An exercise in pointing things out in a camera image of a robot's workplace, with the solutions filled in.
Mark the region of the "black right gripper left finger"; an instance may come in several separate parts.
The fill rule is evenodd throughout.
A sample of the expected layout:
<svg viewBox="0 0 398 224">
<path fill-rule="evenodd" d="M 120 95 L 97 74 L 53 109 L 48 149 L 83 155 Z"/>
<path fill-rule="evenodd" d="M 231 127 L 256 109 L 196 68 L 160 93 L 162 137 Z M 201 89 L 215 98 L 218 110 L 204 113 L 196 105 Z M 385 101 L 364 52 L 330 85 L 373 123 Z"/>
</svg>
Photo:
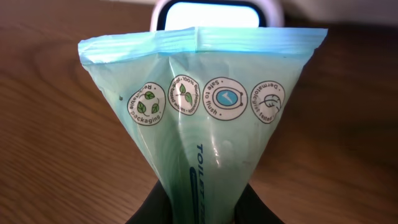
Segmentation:
<svg viewBox="0 0 398 224">
<path fill-rule="evenodd" d="M 138 211 L 126 224 L 172 224 L 170 200 L 158 180 Z"/>
</svg>

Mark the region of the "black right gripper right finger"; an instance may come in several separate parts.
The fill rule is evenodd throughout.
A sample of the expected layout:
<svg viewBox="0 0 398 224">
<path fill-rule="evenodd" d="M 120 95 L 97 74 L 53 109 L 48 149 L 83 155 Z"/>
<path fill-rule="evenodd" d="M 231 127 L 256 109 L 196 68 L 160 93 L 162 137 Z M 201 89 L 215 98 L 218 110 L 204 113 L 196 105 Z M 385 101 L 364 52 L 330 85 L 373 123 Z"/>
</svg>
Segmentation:
<svg viewBox="0 0 398 224">
<path fill-rule="evenodd" d="M 284 224 L 247 184 L 235 208 L 235 224 Z"/>
</svg>

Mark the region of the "mint green wipes packet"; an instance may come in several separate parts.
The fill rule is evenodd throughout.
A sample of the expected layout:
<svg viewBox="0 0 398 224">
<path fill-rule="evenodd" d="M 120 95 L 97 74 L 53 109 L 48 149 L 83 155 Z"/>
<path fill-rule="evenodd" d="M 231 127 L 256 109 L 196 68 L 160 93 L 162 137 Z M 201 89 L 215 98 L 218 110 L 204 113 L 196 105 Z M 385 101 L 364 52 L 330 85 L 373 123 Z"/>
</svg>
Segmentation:
<svg viewBox="0 0 398 224">
<path fill-rule="evenodd" d="M 327 33 L 191 27 L 93 37 L 79 42 L 78 54 L 159 178 L 174 223 L 232 223 Z"/>
</svg>

